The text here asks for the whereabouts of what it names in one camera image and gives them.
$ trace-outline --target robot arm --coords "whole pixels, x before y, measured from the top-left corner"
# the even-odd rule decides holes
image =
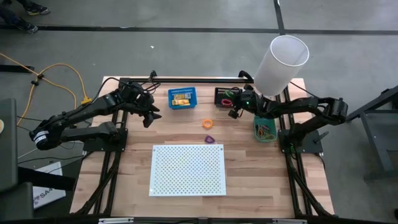
[[[63,142],[93,138],[117,141],[119,133],[112,122],[105,122],[93,128],[68,129],[68,127],[98,115],[105,116],[123,110],[143,116],[144,127],[148,128],[154,119],[161,118],[161,115],[154,113],[159,109],[153,103],[153,96],[140,84],[127,83],[87,105],[42,121],[29,133],[29,136],[40,150],[55,148]]]
[[[234,108],[229,116],[236,119],[240,109],[253,113],[261,118],[274,119],[283,114],[294,114],[310,112],[315,116],[300,124],[296,123],[291,127],[288,141],[297,146],[301,143],[306,134],[317,130],[327,124],[338,125],[345,122],[348,105],[342,98],[299,98],[290,102],[278,103],[258,95],[251,85],[245,85],[244,91],[235,94],[233,97]]]

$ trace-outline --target gray floor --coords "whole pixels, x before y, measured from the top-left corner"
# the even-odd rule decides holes
[[[117,4],[100,1],[38,0],[49,6],[48,16],[27,18],[40,25],[71,26],[147,26],[147,27],[233,27],[277,28],[272,0],[123,0]],[[281,0],[288,29],[369,29],[396,30],[396,1]],[[14,3],[12,8],[23,13]],[[264,52],[277,34],[137,33],[137,32],[54,32],[27,35],[16,30],[0,30],[0,51],[41,70],[65,62],[82,75],[93,96],[105,75],[233,76],[240,70],[253,74]],[[343,97],[349,111],[398,84],[397,36],[297,35],[310,49],[310,60],[298,77],[318,96]],[[11,64],[0,58],[0,63]],[[66,68],[55,68],[46,76],[71,88],[82,98],[80,83]],[[0,98],[17,99],[21,115],[29,95],[33,75],[0,74]],[[45,119],[73,107],[65,91],[41,83],[27,117]],[[34,121],[22,126],[33,129]],[[383,180],[366,184],[362,177],[380,169],[360,120],[340,126],[327,126],[323,139],[326,174],[337,215],[396,222],[398,181]],[[27,132],[18,130],[19,155],[35,148]],[[35,151],[24,159],[44,156],[79,155],[82,145],[72,150],[57,148]],[[40,167],[47,161],[26,163]],[[78,164],[64,169],[66,175],[78,173]],[[68,200],[40,209],[39,216],[67,211]]]

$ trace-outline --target white cup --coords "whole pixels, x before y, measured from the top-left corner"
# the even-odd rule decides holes
[[[300,39],[290,35],[276,37],[262,59],[254,77],[254,86],[263,95],[278,95],[300,71],[309,56],[308,47]]]

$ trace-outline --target pegboard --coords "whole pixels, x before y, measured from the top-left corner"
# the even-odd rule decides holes
[[[215,195],[226,195],[224,145],[153,147],[149,196]]]

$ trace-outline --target wooden table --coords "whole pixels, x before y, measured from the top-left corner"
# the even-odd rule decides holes
[[[305,88],[303,79],[295,78],[292,81]],[[187,86],[196,87],[198,105],[195,109],[171,110],[168,106],[167,90]],[[294,217],[285,157],[280,152],[278,141],[260,143],[254,139],[253,114],[244,112],[241,118],[232,119],[228,116],[229,110],[219,109],[214,105],[215,87],[234,86],[243,87],[243,84],[163,83],[154,93],[154,105],[160,109],[161,119],[155,120],[146,129],[142,126],[142,118],[129,115],[129,137],[119,166],[112,216]],[[110,80],[100,95],[117,87],[117,81]],[[289,85],[289,91],[292,100],[307,96],[304,91],[293,85]],[[311,118],[310,113],[294,116],[296,122],[304,122]],[[212,119],[214,126],[209,130],[204,129],[201,126],[204,119]],[[111,116],[97,116],[93,125],[110,120]],[[205,144],[207,134],[213,136],[218,144],[224,144],[227,196],[149,197],[152,146]],[[71,212],[81,208],[97,187],[103,157],[103,152],[94,152],[83,161]],[[302,157],[309,189],[325,209],[333,213],[320,158],[309,154],[303,154]],[[297,192],[300,208],[304,211],[302,192]],[[103,197],[103,207],[106,197],[107,190]]]

